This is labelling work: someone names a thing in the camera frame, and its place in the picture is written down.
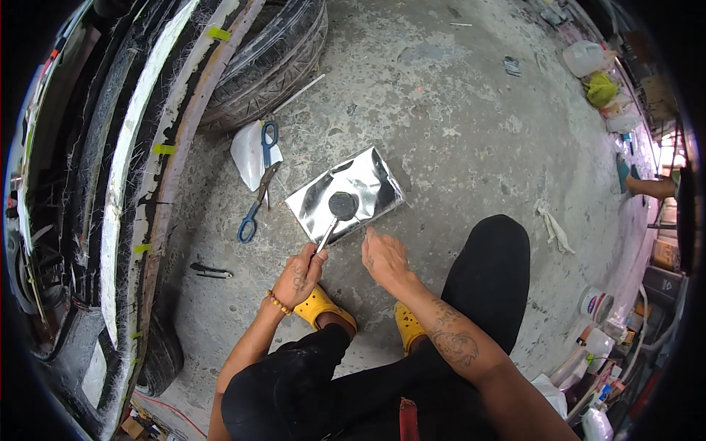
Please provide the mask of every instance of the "concrete floor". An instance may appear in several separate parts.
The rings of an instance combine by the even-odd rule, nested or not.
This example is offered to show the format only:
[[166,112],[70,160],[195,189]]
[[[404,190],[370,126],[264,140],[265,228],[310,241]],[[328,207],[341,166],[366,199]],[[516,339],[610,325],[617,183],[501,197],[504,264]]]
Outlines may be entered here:
[[[375,226],[407,244],[410,266],[432,292],[441,294],[479,220],[504,213],[526,228],[531,285],[511,357],[529,379],[550,373],[570,352],[586,324],[576,314],[586,284],[615,295],[619,310],[632,304],[642,278],[650,204],[620,194],[615,153],[622,147],[565,67],[561,51],[568,43],[526,3],[343,0],[328,7],[326,77],[277,114],[285,163],[270,187],[270,211],[257,215],[253,242],[236,239],[255,195],[239,178],[227,139],[197,137],[182,176],[162,293],[178,299],[175,324],[186,360],[160,399],[203,430],[220,367],[286,257],[306,243],[278,203],[370,143],[408,197]],[[520,78],[505,73],[505,56],[520,60]],[[654,173],[644,129],[628,157],[643,176]],[[547,244],[539,205],[564,228],[575,255]],[[337,375],[402,356],[395,299],[360,263],[362,238],[357,231],[330,248],[321,280],[360,329]],[[234,278],[197,277],[188,269],[192,262],[228,269]],[[310,331],[300,318],[285,318],[273,349]],[[169,411],[150,408],[195,434]]]

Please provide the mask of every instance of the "beaded bracelet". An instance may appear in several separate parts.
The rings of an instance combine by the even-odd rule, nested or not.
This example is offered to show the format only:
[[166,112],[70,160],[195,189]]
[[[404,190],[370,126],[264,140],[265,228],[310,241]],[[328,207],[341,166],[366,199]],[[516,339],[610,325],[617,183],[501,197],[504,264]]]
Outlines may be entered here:
[[275,295],[271,289],[265,290],[265,293],[267,293],[267,295],[270,297],[270,300],[272,301],[272,303],[275,304],[275,306],[280,307],[280,310],[282,310],[283,313],[285,313],[287,315],[292,315],[292,312],[286,306],[282,305],[282,302],[280,302],[279,300],[277,300],[275,298]]

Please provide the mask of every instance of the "foil sheet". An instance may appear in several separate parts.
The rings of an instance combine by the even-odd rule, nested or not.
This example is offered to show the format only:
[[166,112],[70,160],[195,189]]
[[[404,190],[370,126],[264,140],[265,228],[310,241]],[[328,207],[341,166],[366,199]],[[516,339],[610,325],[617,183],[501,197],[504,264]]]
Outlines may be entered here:
[[322,173],[285,200],[299,221],[299,225],[314,243],[321,241],[333,221],[333,214],[328,209],[328,198],[337,191],[356,195],[359,206],[353,219],[338,222],[329,244],[372,222],[405,201],[405,194],[390,173],[388,165],[374,146],[368,146],[331,170]]

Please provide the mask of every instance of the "blue scissor handle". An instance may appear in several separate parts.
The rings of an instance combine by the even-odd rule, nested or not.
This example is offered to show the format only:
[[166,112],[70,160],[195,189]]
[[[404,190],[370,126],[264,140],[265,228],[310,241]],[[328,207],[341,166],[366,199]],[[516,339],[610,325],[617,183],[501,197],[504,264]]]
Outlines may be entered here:
[[[272,133],[272,142],[268,143],[267,138],[265,137],[265,134],[267,133],[268,127],[272,127],[273,133]],[[266,123],[263,124],[263,129],[260,132],[260,141],[263,146],[263,162],[265,164],[265,168],[268,168],[271,163],[270,163],[270,148],[272,148],[273,145],[277,144],[277,139],[280,137],[280,132],[277,129],[277,124],[274,121],[267,121]]]
[[[258,212],[258,208],[260,208],[260,203],[254,203],[253,206],[250,207],[250,211],[248,211],[248,214],[243,218],[243,223],[241,223],[240,228],[238,228],[238,242],[248,243],[250,240],[252,240],[253,236],[255,236],[255,230],[258,226],[255,223],[255,213]],[[248,224],[252,224],[250,232],[248,233],[248,236],[243,237],[243,231],[245,230],[245,227],[248,226]]]

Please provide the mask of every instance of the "black pants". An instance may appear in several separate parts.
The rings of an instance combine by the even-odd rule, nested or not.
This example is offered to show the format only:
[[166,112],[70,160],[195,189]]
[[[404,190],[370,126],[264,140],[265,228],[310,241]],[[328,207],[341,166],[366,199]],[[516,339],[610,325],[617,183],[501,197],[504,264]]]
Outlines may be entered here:
[[[451,266],[441,298],[509,354],[525,314],[529,287],[527,232],[511,218],[496,215],[471,231]],[[478,392],[453,372],[429,340],[396,363],[332,381],[348,346],[343,328],[331,324],[298,342],[283,344],[235,375],[221,406],[233,439],[319,440],[387,417],[393,419],[389,427],[397,430],[399,438],[395,412],[401,396],[417,403],[422,439],[454,438],[456,428],[445,424],[447,420],[461,423],[456,426],[467,434],[472,426],[477,430],[487,426]],[[384,438],[380,427],[374,431]]]

